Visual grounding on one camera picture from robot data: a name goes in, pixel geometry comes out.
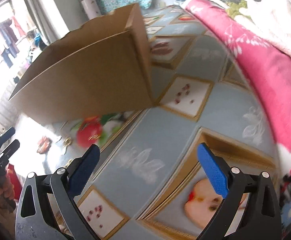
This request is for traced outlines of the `person's left hand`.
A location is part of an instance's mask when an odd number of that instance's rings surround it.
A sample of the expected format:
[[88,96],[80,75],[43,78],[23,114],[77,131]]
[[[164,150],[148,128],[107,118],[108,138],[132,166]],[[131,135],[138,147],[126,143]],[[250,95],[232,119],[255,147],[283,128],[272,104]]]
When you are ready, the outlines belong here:
[[14,186],[11,183],[9,175],[6,174],[4,177],[0,178],[2,181],[2,185],[0,186],[0,212],[12,213],[14,211],[14,207],[12,207],[7,200],[11,200],[14,204]]

